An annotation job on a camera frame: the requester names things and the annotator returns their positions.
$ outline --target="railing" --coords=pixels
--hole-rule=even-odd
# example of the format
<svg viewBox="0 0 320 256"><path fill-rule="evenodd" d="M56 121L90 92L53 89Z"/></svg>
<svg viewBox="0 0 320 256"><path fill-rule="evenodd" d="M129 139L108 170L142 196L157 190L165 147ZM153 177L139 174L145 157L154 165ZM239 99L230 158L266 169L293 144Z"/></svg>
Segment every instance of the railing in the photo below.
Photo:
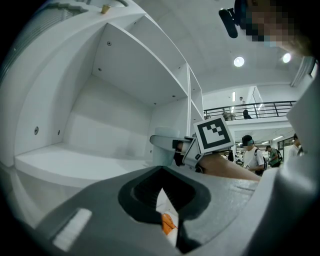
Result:
<svg viewBox="0 0 320 256"><path fill-rule="evenodd" d="M226 121L285 117L296 101L274 101L224 106L204 110L204 118L223 115Z"/></svg>

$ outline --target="person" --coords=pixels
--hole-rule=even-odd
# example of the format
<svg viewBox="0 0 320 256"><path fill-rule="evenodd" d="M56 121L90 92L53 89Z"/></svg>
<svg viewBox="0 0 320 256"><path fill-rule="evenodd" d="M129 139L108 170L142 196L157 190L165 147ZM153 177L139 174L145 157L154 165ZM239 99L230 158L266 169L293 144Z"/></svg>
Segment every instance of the person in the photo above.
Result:
<svg viewBox="0 0 320 256"><path fill-rule="evenodd" d="M271 147L270 145L266 146L265 151L270 153L269 159L270 159L270 165L272 168L279 167L280 166L280 159L278 155L278 151Z"/></svg>
<svg viewBox="0 0 320 256"><path fill-rule="evenodd" d="M229 151L228 160L231 162L233 162L235 160L234 159L234 152L232 150Z"/></svg>
<svg viewBox="0 0 320 256"><path fill-rule="evenodd" d="M243 111L243 117L244 117L244 119L252 119L252 117L249 115L247 109L245 109L245 110Z"/></svg>
<svg viewBox="0 0 320 256"><path fill-rule="evenodd" d="M240 97L240 98L239 98L241 105L244 105L244 104L246 103L243 99L244 99L243 97Z"/></svg>
<svg viewBox="0 0 320 256"><path fill-rule="evenodd" d="M296 157L298 155L298 152L299 152L299 146L301 144L300 144L300 141L298 139L297 134L293 135L293 139L294 139L294 143L293 143L292 147L289 150L288 159L287 160L290 160L291 158Z"/></svg>
<svg viewBox="0 0 320 256"><path fill-rule="evenodd" d="M246 149L243 155L243 167L254 173L262 173L265 169L265 160L250 135L242 138L242 146Z"/></svg>
<svg viewBox="0 0 320 256"><path fill-rule="evenodd" d="M225 111L225 109L222 109L222 116L224 118L225 121L228 121L228 113Z"/></svg>

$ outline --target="ceiling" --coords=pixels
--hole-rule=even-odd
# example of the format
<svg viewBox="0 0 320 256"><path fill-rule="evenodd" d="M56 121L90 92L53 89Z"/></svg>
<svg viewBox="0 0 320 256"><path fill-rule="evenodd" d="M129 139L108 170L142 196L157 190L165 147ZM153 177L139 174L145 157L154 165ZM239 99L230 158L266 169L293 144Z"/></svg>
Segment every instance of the ceiling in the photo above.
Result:
<svg viewBox="0 0 320 256"><path fill-rule="evenodd" d="M286 128L272 128L272 129L258 129L258 130L241 130L235 132L235 141L241 142L242 137L245 135L251 135L252 139L255 143L262 143L271 141L279 136L283 136L284 138L290 138L293 137L295 134L292 127L286 127Z"/></svg>
<svg viewBox="0 0 320 256"><path fill-rule="evenodd" d="M134 0L171 38L200 82L204 93L227 87L293 81L302 59L285 64L286 51L250 41L241 31L232 39L218 15L235 0ZM233 62L244 58L242 67Z"/></svg>

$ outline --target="human arm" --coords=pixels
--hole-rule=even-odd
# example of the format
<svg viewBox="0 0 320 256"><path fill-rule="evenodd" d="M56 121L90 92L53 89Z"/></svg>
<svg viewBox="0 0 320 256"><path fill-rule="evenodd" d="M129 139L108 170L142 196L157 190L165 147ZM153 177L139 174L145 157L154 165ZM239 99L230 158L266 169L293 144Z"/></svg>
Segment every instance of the human arm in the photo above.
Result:
<svg viewBox="0 0 320 256"><path fill-rule="evenodd" d="M265 168L265 165L262 164L262 165L259 165L259 166L256 166L256 167L250 167L249 171L263 171L264 168Z"/></svg>
<svg viewBox="0 0 320 256"><path fill-rule="evenodd" d="M178 149L182 149L182 143L179 143ZM218 153L205 155L200 161L203 173L207 175L220 176L225 178L259 181L260 177L251 171L237 165L234 162L225 160Z"/></svg>

